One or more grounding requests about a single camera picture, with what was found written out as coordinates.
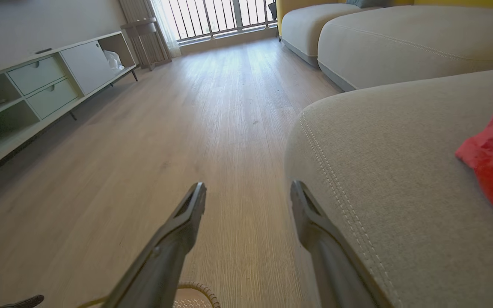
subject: stitched seam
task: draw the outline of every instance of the stitched seam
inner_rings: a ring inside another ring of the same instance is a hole
[[[454,59],[454,60],[469,60],[469,61],[493,62],[493,60],[478,60],[478,59],[465,58],[465,57],[460,56],[460,55],[456,55],[456,54],[452,54],[452,53],[447,53],[447,52],[442,51],[442,50],[438,50],[438,49],[431,48],[431,47],[428,47],[428,46],[425,46],[425,45],[413,43],[412,41],[407,41],[405,39],[399,39],[399,38],[395,38],[395,37],[391,37],[391,36],[387,36],[387,35],[383,35],[383,34],[379,34],[379,33],[373,33],[373,32],[366,31],[366,30],[360,30],[360,29],[355,29],[355,28],[351,28],[351,27],[347,27],[347,26],[342,26],[342,25],[335,25],[335,24],[327,24],[327,25],[331,25],[331,26],[335,26],[335,27],[340,27],[340,28],[344,28],[344,29],[349,29],[349,30],[352,30],[352,31],[357,31],[359,33],[369,34],[369,35],[373,35],[373,36],[377,36],[377,37],[382,37],[384,39],[388,39],[390,41],[395,41],[397,43],[401,43],[401,44],[408,45],[408,46],[411,46],[411,47],[416,47],[416,48],[425,50],[425,51],[427,51],[429,53],[433,53],[433,54],[436,54],[436,55],[443,56],[445,58],[450,58],[450,59]]]
[[[325,156],[324,152],[323,152],[323,149],[321,148],[321,146],[319,145],[319,142],[317,142],[317,139],[315,138],[315,135],[313,134],[313,132],[311,131],[311,128],[309,128],[309,125],[307,124],[307,121],[305,120],[305,113],[302,114],[303,116],[303,119],[305,121],[305,126],[307,127],[307,130],[309,131],[309,134],[311,135],[311,137],[313,138],[313,141],[315,142],[315,144],[317,145],[317,148],[319,149],[319,152],[321,153],[321,156],[323,156],[323,159],[325,161],[325,164],[328,166],[328,168],[330,169],[330,172],[331,174],[333,175],[334,177],[334,181],[338,184],[338,186],[340,187],[340,190],[342,192],[342,195],[344,195],[347,203],[349,204],[350,208],[351,208],[351,211],[353,212],[353,215],[355,216],[356,220],[358,221],[359,223],[359,226],[360,228],[362,229],[362,231],[364,232],[364,236],[366,236],[366,239],[368,240],[368,243],[370,244],[370,248],[372,249],[372,251],[374,252],[374,254],[376,255],[376,258],[378,259],[378,263],[380,264],[380,267],[382,268],[383,272],[385,273],[386,277],[387,277],[387,282],[389,282],[389,285],[391,286],[391,290],[392,292],[395,293],[395,296],[397,297],[397,300],[399,301],[399,304],[400,306],[402,307],[403,306],[403,302],[401,300],[401,297],[399,296],[399,293],[397,292],[397,289],[395,289],[395,286],[393,285],[393,282],[391,282],[391,279],[389,278],[389,274],[387,273],[387,270],[385,269],[382,261],[380,260],[380,257],[378,256],[378,253],[376,253],[376,250],[374,249],[374,245],[372,244],[370,238],[368,237],[368,234],[366,232],[366,230],[364,230],[364,227],[362,226],[362,223],[360,222],[360,219],[359,217],[357,216],[357,214],[355,213],[355,210],[353,209],[353,206],[351,205],[351,202],[348,198],[348,196],[346,195],[345,191],[344,191],[344,188],[342,187],[342,185],[340,184],[340,182],[338,181],[337,179],[337,176],[336,174],[334,173],[334,170],[332,169],[332,166],[330,165],[330,163],[328,162],[327,160],[327,157]]]
[[[328,176],[327,170],[323,166],[323,162],[321,161],[321,158],[320,158],[319,154],[317,153],[317,150],[315,150],[315,147],[313,146],[313,142],[311,141],[311,138],[307,134],[306,127],[305,127],[305,125],[307,125],[307,123],[304,123],[305,121],[306,121],[305,120],[305,113],[302,113],[302,115],[300,115],[300,126],[302,127],[303,134],[305,134],[305,136],[307,138],[307,142],[309,142],[309,146],[311,146],[311,150],[313,151],[313,154],[315,154],[315,158],[317,158],[317,161],[319,162],[319,165],[321,166],[321,169],[323,170],[323,173],[324,173],[325,177],[327,178],[327,182],[329,184],[329,187],[332,190],[332,193],[334,193],[334,196],[336,197],[336,201],[338,201],[338,204],[340,205],[340,208],[342,209],[342,213],[344,214],[344,217],[345,217],[345,219],[346,219],[346,221],[347,221],[347,223],[348,223],[348,225],[350,227],[351,233],[355,237],[356,243],[359,244],[360,250],[362,251],[362,255],[364,255],[364,258],[366,258],[366,261],[368,261],[368,270],[370,271],[370,273],[372,275],[374,275],[374,271],[372,270],[372,267],[370,266],[370,260],[366,256],[366,253],[364,252],[364,248],[360,244],[359,238],[356,235],[356,232],[353,229],[353,226],[351,224],[351,221],[350,221],[349,217],[347,216],[347,214],[345,212],[344,205],[342,204],[342,202],[338,198],[338,195],[337,195],[337,193],[336,193],[336,191],[334,189],[334,185],[332,185],[332,181],[330,181],[330,178]]]

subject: cabinet drawer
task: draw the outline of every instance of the cabinet drawer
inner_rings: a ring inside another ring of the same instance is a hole
[[[37,115],[43,119],[77,96],[73,86],[66,79],[30,97],[28,102]]]
[[[50,84],[65,76],[54,57],[46,58],[8,72],[10,78],[23,95]]]

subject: wall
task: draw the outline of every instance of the wall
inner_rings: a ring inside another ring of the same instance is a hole
[[[479,6],[493,8],[493,0],[415,0],[417,6]]]
[[[0,0],[0,68],[120,30],[118,0]]]

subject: sofa seat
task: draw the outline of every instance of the sofa seat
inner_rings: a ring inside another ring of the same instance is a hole
[[[282,18],[281,38],[290,50],[316,67],[317,43],[323,25],[338,16],[364,10],[367,9],[352,4],[331,3],[290,11]]]
[[[493,9],[395,6],[330,20],[321,70],[343,90],[493,70]]]
[[[396,307],[493,307],[493,206],[454,156],[493,115],[493,71],[311,104],[285,153]]]

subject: sofa base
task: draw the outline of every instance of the sofa base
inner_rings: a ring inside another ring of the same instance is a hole
[[[329,68],[324,66],[321,62],[318,62],[319,68],[321,68],[321,71],[330,78],[337,86],[339,86],[344,92],[349,92],[349,91],[354,91],[356,88],[351,86],[347,81],[345,81],[342,77],[338,76],[337,74],[334,74]]]
[[[301,52],[299,49],[296,47],[292,46],[288,41],[285,39],[281,38],[282,42],[284,45],[290,49],[293,53],[297,54],[300,58],[302,58],[305,62],[309,63],[309,65],[313,66],[314,68],[319,68],[319,62],[317,62],[317,56],[308,56],[305,53]]]

